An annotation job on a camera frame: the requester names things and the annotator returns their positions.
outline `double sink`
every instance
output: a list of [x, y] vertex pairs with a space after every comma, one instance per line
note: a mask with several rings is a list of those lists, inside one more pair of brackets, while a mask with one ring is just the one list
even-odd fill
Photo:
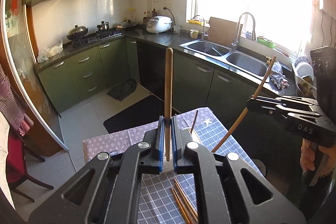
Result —
[[198, 52], [205, 56], [211, 57], [234, 68], [248, 73], [258, 79], [263, 79], [267, 67], [266, 64], [247, 54], [239, 51], [232, 52], [230, 48], [216, 44], [210, 41], [191, 41], [181, 44], [180, 47]]

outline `kitchen faucet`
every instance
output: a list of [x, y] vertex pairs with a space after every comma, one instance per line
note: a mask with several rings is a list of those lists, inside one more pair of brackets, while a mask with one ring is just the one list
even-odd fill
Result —
[[202, 17], [200, 15], [196, 15], [192, 19], [195, 19], [196, 17], [203, 18], [203, 31], [202, 31], [202, 36], [201, 36], [201, 42], [204, 42], [204, 37], [208, 37], [209, 36], [208, 34], [205, 34], [205, 32], [204, 32], [205, 19], [204, 19], [204, 17]]
[[256, 35], [255, 35], [255, 19], [254, 19], [254, 16], [249, 13], [249, 12], [244, 12], [240, 15], [239, 19], [238, 19], [238, 22], [237, 22], [237, 27], [236, 27], [236, 35], [235, 35], [235, 40], [233, 41], [233, 43], [231, 44], [231, 50], [233, 52], [236, 51], [237, 47], [238, 47], [238, 35], [239, 35], [239, 27], [240, 27], [240, 20], [242, 18], [243, 15], [250, 15], [252, 17], [252, 20], [253, 20], [253, 31], [252, 31], [252, 37], [251, 37], [251, 40], [256, 40]]

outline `purple patterned tablecloth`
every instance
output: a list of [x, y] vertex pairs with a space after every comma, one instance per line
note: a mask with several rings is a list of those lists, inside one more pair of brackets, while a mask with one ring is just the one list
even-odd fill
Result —
[[[212, 150], [218, 141], [224, 137], [227, 130], [209, 108], [198, 108], [198, 110], [199, 113], [194, 129], [202, 144]], [[191, 127], [195, 112], [196, 109], [177, 115], [178, 127]], [[113, 151], [117, 153], [125, 152], [129, 146], [142, 141], [146, 131], [155, 129], [157, 126], [158, 122], [152, 122], [140, 127], [85, 140], [83, 141], [85, 161], [90, 161], [103, 151], [108, 153]], [[262, 176], [251, 158], [232, 136], [216, 151], [219, 155], [226, 155], [230, 152], [237, 153]], [[138, 224], [185, 223], [170, 189], [175, 186], [174, 178], [177, 178], [193, 206], [197, 207], [193, 175], [176, 175], [173, 171], [160, 175], [143, 174], [139, 198]]]

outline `wooden chair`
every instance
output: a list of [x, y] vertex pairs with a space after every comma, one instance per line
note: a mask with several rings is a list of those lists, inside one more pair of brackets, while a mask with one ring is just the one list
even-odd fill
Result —
[[[26, 167], [26, 160], [25, 160], [25, 148], [28, 149], [28, 151], [31, 151], [29, 148], [27, 148], [21, 138], [16, 135], [15, 133], [12, 133], [10, 131], [8, 135], [8, 155], [6, 160], [6, 177], [7, 177], [7, 183], [9, 185], [9, 188], [14, 192], [17, 193], [27, 199], [29, 199], [32, 202], [35, 202], [30, 196], [22, 193], [17, 189], [17, 187], [23, 183], [26, 180], [30, 180], [31, 182], [34, 182], [37, 185], [40, 185], [47, 189], [54, 189], [53, 186], [43, 183], [32, 176], [30, 176], [27, 173], [27, 167]], [[33, 151], [31, 151], [35, 158], [44, 161], [42, 157], [35, 154]]]

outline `cutting board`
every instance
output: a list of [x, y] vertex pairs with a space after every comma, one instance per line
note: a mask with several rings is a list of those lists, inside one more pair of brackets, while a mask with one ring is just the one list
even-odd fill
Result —
[[[231, 44], [235, 39], [237, 23], [216, 17], [210, 17], [209, 24], [210, 29], [208, 30], [208, 40], [223, 46], [231, 47]], [[240, 24], [239, 35], [242, 28], [243, 25]]]

